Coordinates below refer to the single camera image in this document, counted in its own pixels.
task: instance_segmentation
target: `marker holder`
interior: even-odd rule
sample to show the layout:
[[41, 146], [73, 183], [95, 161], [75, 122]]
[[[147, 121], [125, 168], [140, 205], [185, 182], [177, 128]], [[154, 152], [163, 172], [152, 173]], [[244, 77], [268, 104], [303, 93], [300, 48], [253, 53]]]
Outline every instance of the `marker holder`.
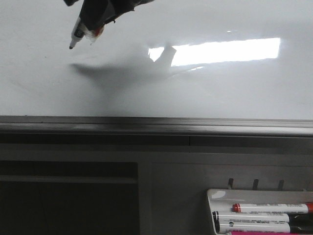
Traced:
[[313, 202], [313, 192], [209, 189], [207, 206], [211, 233], [215, 230], [212, 212], [231, 212], [235, 203], [306, 203]]

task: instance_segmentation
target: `black marker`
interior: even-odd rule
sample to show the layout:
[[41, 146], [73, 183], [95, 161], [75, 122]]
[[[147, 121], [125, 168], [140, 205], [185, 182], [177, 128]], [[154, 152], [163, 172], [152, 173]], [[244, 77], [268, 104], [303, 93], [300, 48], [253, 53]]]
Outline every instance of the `black marker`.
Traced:
[[214, 221], [233, 221], [233, 222], [310, 222], [311, 214], [286, 214], [286, 213], [260, 213], [260, 212], [218, 212], [212, 213]]
[[86, 29], [85, 25], [81, 22], [80, 18], [78, 17], [76, 24], [72, 31], [72, 41], [69, 44], [69, 49], [73, 49], [79, 41], [82, 40], [85, 33], [84, 30]]
[[240, 232], [264, 232], [264, 233], [288, 233], [288, 234], [312, 234], [312, 223], [299, 223], [290, 225], [286, 222], [256, 222], [241, 223], [233, 221], [215, 221], [215, 229], [218, 233], [228, 233], [231, 231]]

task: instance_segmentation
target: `whiteboard marker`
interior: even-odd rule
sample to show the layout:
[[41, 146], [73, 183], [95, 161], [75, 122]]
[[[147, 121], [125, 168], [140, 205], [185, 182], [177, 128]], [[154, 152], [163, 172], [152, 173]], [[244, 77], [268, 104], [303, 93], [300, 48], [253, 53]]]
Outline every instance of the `whiteboard marker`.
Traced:
[[76, 43], [82, 40], [82, 38], [85, 35], [84, 33], [85, 28], [86, 28], [85, 25], [82, 23], [82, 21], [78, 17], [76, 24], [72, 31], [72, 41], [69, 44], [69, 49], [73, 49]]
[[263, 232], [263, 233], [288, 233], [288, 234], [313, 234], [312, 223], [299, 223], [290, 225], [286, 222], [233, 222], [214, 221], [215, 229], [218, 233], [239, 232]]
[[214, 221], [234, 221], [234, 222], [286, 222], [295, 223], [299, 221], [311, 221], [310, 214], [286, 214], [286, 213], [261, 213], [261, 212], [218, 212], [212, 213]]
[[282, 235], [281, 233], [261, 233], [261, 232], [238, 232], [238, 231], [232, 231], [226, 233], [226, 235]]
[[306, 204], [263, 204], [236, 203], [233, 212], [276, 212], [290, 214], [306, 214], [313, 212], [313, 203]]

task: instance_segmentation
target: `white whiteboard surface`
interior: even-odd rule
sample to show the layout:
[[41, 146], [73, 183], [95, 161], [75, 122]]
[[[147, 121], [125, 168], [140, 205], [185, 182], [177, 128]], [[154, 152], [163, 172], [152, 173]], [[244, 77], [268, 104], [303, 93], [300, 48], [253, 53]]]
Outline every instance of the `white whiteboard surface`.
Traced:
[[0, 1], [1, 116], [313, 119], [311, 0], [155, 0], [69, 50], [81, 4]]

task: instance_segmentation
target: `gray frame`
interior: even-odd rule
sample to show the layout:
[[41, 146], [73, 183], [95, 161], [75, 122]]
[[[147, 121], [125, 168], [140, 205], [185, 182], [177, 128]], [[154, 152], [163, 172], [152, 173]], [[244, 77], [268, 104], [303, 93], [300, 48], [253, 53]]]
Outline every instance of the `gray frame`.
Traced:
[[312, 136], [313, 120], [0, 116], [0, 133]]

